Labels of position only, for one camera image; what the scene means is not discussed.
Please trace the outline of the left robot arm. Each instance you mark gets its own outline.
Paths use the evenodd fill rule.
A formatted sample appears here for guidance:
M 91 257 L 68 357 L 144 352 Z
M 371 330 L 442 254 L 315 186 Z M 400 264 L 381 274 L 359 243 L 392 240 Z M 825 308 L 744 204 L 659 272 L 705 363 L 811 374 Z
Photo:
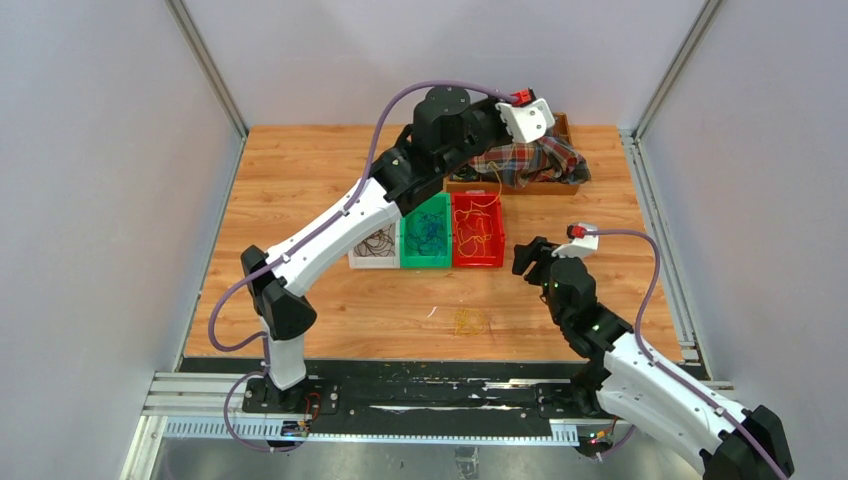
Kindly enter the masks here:
M 530 89 L 488 91 L 478 101 L 470 85 L 441 82 L 426 90 L 394 145 L 369 155 L 343 198 L 289 239 L 242 254 L 266 335 L 267 397 L 283 413 L 298 411 L 306 400 L 305 334 L 317 319 L 306 294 L 318 278 L 368 236 L 441 192 L 445 178 L 471 159 L 497 146 L 531 143 L 555 122 L 547 102 Z

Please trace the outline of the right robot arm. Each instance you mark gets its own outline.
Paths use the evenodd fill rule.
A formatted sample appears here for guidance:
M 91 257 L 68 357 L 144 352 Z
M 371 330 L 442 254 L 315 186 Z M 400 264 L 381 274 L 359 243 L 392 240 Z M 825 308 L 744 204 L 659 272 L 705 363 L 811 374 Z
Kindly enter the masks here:
M 514 247 L 512 272 L 541 289 L 552 321 L 586 359 L 572 379 L 582 415 L 619 417 L 669 447 L 704 479 L 788 479 L 794 462 L 782 421 L 708 388 L 603 305 L 596 281 L 571 249 L 536 237 Z

